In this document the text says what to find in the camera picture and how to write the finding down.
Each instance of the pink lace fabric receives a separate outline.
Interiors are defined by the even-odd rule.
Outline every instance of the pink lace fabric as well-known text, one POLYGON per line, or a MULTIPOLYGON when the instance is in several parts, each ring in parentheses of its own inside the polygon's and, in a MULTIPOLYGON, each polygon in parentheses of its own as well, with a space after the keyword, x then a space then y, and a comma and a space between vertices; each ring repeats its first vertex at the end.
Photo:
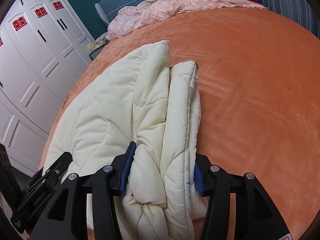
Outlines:
POLYGON ((110 40, 121 38, 143 26, 164 21, 179 13, 222 7, 264 8, 247 0, 148 0, 125 6, 108 26, 110 40))

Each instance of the orange bedspread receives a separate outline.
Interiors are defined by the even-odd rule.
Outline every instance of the orange bedspread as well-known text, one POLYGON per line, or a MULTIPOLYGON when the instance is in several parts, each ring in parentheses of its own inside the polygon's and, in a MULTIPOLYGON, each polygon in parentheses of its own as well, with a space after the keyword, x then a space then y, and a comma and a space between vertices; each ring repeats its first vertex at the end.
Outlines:
POLYGON ((199 64, 198 153, 229 173, 256 174, 298 239, 320 208, 320 41, 266 9, 188 12, 111 41, 70 92, 41 166, 70 102, 116 60, 161 40, 170 40, 172 65, 199 64))

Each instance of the silver bolt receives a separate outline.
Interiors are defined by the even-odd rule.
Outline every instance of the silver bolt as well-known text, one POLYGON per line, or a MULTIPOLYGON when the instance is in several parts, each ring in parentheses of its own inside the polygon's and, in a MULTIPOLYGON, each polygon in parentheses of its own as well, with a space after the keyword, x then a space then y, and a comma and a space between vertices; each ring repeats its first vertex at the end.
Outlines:
POLYGON ((77 174, 71 173, 71 174, 68 176, 68 179, 74 180, 74 179, 76 179, 76 177, 77 177, 77 174))
POLYGON ((210 167, 210 170, 212 170, 212 171, 214 171, 214 172, 217 172, 217 171, 220 170, 220 168, 219 168, 217 165, 212 165, 212 166, 210 167))
POLYGON ((254 179, 254 175, 253 175, 251 172, 248 172, 245 176, 246 176, 248 179, 254 179))
POLYGON ((103 171, 105 171, 105 172, 109 172, 109 171, 112 171, 112 166, 111 165, 106 165, 106 166, 104 166, 103 167, 103 171))

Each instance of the black door handle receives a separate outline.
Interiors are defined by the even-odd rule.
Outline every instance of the black door handle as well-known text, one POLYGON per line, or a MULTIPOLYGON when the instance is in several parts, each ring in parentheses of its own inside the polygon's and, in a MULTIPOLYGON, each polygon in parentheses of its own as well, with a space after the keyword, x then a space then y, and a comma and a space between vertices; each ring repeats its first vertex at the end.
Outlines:
POLYGON ((62 22, 62 24, 65 26, 65 28, 67 29, 68 27, 64 24, 64 22, 62 21, 62 19, 60 18, 60 21, 62 22))
POLYGON ((64 27, 63 27, 62 24, 59 22, 59 20, 57 20, 57 22, 60 24, 62 30, 64 30, 64 27))
POLYGON ((44 36, 42 35, 42 33, 38 30, 38 33, 40 34, 41 38, 44 40, 44 42, 47 42, 44 38, 44 36))

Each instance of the velvet bed cover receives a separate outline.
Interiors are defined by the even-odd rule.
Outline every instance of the velvet bed cover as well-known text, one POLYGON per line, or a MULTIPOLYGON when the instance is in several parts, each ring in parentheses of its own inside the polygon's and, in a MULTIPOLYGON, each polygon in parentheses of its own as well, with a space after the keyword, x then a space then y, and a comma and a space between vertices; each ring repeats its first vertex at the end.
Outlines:
MULTIPOLYGON (((320 208, 320 41, 265 9, 188 12, 112 40, 62 106, 41 167, 57 123, 76 95, 118 59, 161 40, 170 41, 172 65, 187 59, 199 65, 197 152, 229 173, 253 172, 293 239, 299 239, 320 208)), ((229 239, 234 215, 233 203, 229 239)), ((193 223, 198 239, 203 220, 193 223)))

